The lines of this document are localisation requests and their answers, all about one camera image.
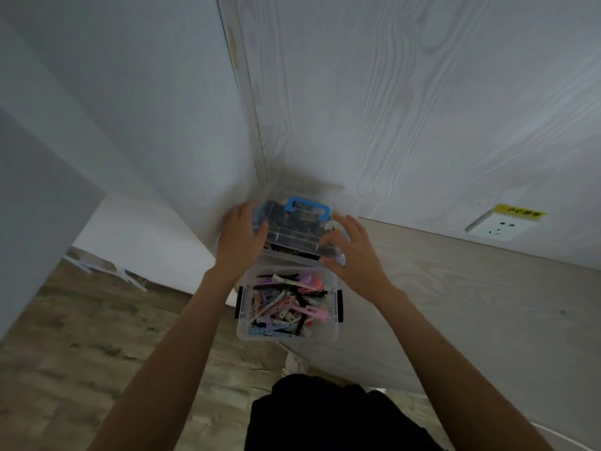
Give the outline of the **person's right hand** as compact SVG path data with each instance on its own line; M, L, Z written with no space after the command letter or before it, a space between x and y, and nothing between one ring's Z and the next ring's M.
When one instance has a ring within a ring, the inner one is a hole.
M344 255L349 273L336 275L357 295L377 306L400 296L401 291L386 276L364 226L353 216L339 212L334 212L333 219L344 231L328 232L320 245L333 243Z

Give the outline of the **white wall socket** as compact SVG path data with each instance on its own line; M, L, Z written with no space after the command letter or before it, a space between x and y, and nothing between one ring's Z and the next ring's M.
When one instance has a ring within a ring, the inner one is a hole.
M507 242L535 227L540 220L515 218L495 213L491 209L467 227L465 232L472 236Z

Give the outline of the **person's black clothing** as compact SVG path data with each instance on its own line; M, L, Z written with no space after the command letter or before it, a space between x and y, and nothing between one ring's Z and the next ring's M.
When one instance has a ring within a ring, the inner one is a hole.
M251 406L244 451L445 451L379 391L292 374Z

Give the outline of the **white shoe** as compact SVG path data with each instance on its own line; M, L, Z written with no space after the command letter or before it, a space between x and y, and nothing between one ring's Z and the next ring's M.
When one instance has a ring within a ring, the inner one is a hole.
M281 377L285 378L294 374L307 375L309 367L310 364L306 358L292 351L288 351L284 367L281 371Z

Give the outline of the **person's left forearm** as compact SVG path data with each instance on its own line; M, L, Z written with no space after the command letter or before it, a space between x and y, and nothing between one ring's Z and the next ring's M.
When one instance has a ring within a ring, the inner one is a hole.
M214 336L246 268L215 264L103 420L87 451L174 451Z

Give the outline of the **clear lid with blue handle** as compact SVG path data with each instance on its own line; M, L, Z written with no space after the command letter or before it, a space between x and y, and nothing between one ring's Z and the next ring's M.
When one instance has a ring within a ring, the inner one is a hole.
M269 192L255 208L252 223L255 230L263 221L269 223L269 250L312 260L341 260L344 255L333 243L320 245L321 238L330 232L324 231L329 219L333 219L332 209L327 204L287 192Z

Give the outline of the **person's right forearm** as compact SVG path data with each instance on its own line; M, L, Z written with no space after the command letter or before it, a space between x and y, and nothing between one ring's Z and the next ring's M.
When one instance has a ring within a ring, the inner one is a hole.
M362 296L392 328L456 451L553 451L402 290L377 286Z

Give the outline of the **yellow label sticker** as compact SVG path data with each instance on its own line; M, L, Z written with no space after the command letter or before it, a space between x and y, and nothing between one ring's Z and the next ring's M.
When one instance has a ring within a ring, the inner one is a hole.
M540 220L547 215L546 212L541 212L532 209L526 209L523 207L516 207L508 204L498 204L493 209L493 212L510 215L515 218L528 219L528 220Z

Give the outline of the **person's left hand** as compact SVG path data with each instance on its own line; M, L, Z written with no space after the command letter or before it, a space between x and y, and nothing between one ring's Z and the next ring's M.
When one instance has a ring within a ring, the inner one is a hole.
M258 203L247 201L232 207L224 216L216 249L214 268L221 277L236 282L256 261L263 248L254 248L252 218Z

